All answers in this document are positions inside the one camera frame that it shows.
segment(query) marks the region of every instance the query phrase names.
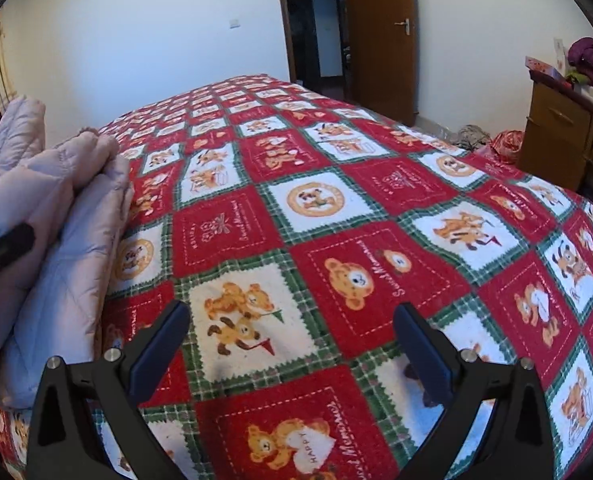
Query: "doorway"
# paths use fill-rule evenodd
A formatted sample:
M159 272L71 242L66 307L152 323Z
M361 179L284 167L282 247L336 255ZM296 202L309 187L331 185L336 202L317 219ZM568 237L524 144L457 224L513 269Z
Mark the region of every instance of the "doorway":
M416 0L281 0L293 81L416 120Z

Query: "bedspread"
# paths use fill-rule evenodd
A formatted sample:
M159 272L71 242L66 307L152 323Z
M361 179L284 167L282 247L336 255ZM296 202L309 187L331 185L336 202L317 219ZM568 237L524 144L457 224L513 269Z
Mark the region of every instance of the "bedspread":
M142 406L188 478L394 479L442 412L394 341L403 301L483 360L534 359L557 478L591 445L592 203L264 75L102 133L120 141L136 188L103 347L172 298L190 305L190 333ZM491 410L481 405L451 475ZM26 426L0 419L18 465Z

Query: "quilted fabric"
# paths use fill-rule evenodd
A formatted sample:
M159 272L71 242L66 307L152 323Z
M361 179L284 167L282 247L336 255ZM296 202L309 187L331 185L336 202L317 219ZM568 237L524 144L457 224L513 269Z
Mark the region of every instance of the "quilted fabric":
M182 350L142 406L189 478L394 479L442 410L394 341L402 301L484 360L535 360L557 478L591 445L591 203L264 75L102 131L136 187L103 346L122 346L174 297L190 305ZM24 425L6 416L0 442L18 465Z

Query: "wooden door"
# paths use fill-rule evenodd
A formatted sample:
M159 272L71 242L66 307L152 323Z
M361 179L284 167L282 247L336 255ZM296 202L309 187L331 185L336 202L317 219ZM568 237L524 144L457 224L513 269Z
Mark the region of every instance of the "wooden door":
M347 7L353 98L366 108L413 125L416 0L347 0Z
M319 44L315 6L312 0L288 0L288 15L294 51L296 78L310 90L320 85Z

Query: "patchwork blanket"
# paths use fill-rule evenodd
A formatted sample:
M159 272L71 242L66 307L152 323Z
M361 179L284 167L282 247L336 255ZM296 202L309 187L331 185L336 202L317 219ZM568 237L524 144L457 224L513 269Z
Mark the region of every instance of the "patchwork blanket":
M142 406L188 478L394 479L442 412L394 341L403 301L484 360L534 359L557 478L592 445L592 203L264 75L102 132L136 187L103 348L172 298L190 305L190 333ZM0 412L19 475L26 418ZM134 478L96 418L113 466Z

